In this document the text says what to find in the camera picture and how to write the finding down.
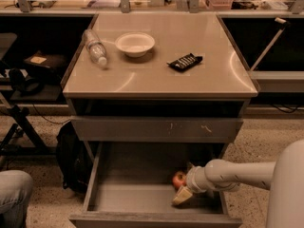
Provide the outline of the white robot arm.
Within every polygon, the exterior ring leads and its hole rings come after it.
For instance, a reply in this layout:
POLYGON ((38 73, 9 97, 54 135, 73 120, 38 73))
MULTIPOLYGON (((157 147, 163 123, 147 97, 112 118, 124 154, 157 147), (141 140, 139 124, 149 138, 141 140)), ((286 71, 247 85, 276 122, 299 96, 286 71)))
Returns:
POLYGON ((304 141, 289 144, 276 161, 235 163, 213 159, 181 176, 172 204, 207 191, 232 191, 238 184, 269 191, 266 228, 304 226, 304 141))

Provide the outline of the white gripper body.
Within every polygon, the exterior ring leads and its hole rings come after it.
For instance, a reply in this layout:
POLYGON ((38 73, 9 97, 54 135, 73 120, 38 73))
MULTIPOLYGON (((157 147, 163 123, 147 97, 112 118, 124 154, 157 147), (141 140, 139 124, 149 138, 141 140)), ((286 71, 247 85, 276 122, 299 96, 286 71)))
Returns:
POLYGON ((186 174, 186 186, 193 193, 204 193, 207 191, 207 179, 204 168, 193 166, 186 174))

